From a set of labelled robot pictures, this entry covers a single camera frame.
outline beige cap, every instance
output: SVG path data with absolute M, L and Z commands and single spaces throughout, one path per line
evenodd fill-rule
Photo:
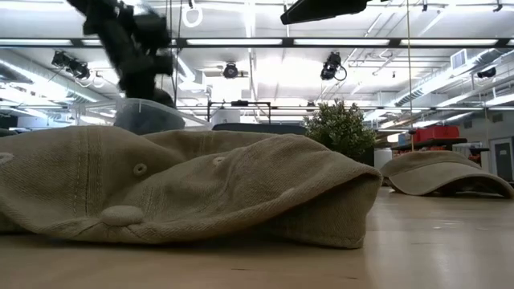
M 505 180 L 451 151 L 406 153 L 386 163 L 381 173 L 396 190 L 414 196 L 437 190 L 479 188 L 486 193 L 514 197 L 514 189 Z
M 0 139 L 0 232 L 163 243 L 253 227 L 356 248 L 380 184 L 304 136 L 57 128 Z

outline cap visor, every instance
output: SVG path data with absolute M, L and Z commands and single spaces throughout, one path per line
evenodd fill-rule
M 504 187 L 505 197 L 514 197 L 514 189 L 504 179 L 469 165 L 447 162 L 426 165 L 389 177 L 392 184 L 403 193 L 421 196 L 434 192 L 453 181 L 467 177 L 485 177 Z

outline clear plastic bin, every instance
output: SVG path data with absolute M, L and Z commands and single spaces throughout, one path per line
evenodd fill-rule
M 121 99 L 71 107 L 75 125 L 115 125 L 136 134 L 171 129 L 211 130 L 212 125 L 197 117 L 179 112 L 150 100 Z

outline red box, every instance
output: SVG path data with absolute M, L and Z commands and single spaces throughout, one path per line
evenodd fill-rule
M 416 131 L 414 142 L 433 139 L 459 138 L 459 127 L 455 125 L 435 125 Z

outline green plant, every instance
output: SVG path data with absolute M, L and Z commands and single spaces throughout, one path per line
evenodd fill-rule
M 334 105 L 320 104 L 312 118 L 304 118 L 308 137 L 354 160 L 375 144 L 375 132 L 365 127 L 363 121 L 356 104 L 345 108 L 345 103 L 337 100 Z

